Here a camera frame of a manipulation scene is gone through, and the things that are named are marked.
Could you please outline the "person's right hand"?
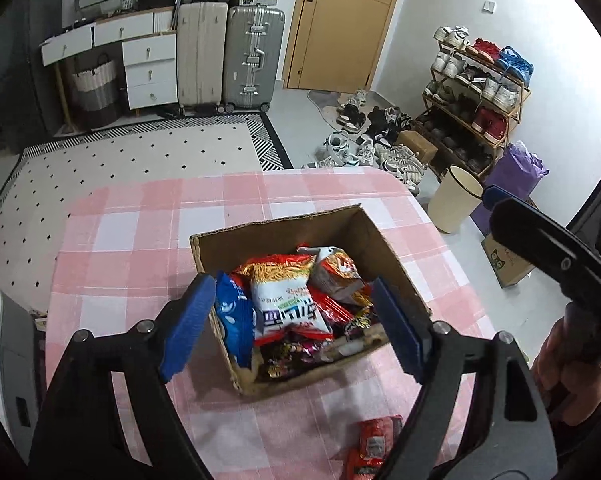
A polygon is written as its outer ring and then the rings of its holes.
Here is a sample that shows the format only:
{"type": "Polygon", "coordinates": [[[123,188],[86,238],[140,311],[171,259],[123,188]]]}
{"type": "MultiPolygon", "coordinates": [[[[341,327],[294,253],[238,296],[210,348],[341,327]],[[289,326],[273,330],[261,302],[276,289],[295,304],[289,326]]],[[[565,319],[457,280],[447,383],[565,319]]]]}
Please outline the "person's right hand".
{"type": "Polygon", "coordinates": [[[601,365],[568,361],[563,356],[565,329],[563,318],[553,324],[532,366],[532,373],[543,400],[551,401],[556,386],[566,388],[569,395],[555,416],[567,426],[585,422],[601,403],[601,365]]]}

